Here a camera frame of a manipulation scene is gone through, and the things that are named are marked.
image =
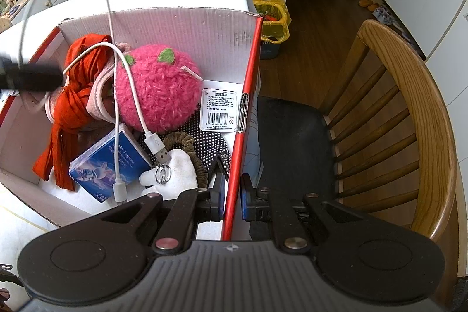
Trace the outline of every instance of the blue tissue pack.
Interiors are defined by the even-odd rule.
[[[99,202],[114,195],[114,136],[112,130],[70,163],[70,176]],[[118,153],[120,177],[126,184],[151,169],[148,155],[124,123],[119,125]]]

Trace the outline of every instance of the black dotted fabric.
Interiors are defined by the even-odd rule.
[[[198,158],[202,161],[203,166],[207,169],[208,178],[210,179],[217,163],[217,158],[222,164],[222,170],[224,170],[226,176],[229,176],[229,169],[231,167],[231,155],[229,154],[228,146],[221,135],[217,131],[202,131],[200,130],[200,109],[198,109],[183,125],[176,131],[184,131],[195,139],[193,147]],[[164,140],[165,135],[160,135],[160,138]],[[153,166],[158,164],[155,155],[151,154],[149,148],[144,143],[144,134],[141,134],[138,142],[141,147],[150,156]]]

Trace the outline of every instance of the chair seat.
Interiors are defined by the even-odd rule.
[[[259,187],[301,200],[315,192],[335,196],[335,162],[324,117],[314,107],[258,97],[258,140],[264,170]]]

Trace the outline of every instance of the white label card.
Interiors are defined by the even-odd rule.
[[[229,90],[203,89],[200,113],[202,131],[236,131],[237,95]]]

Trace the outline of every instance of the barcode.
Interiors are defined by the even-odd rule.
[[[228,125],[227,113],[208,113],[209,125]]]

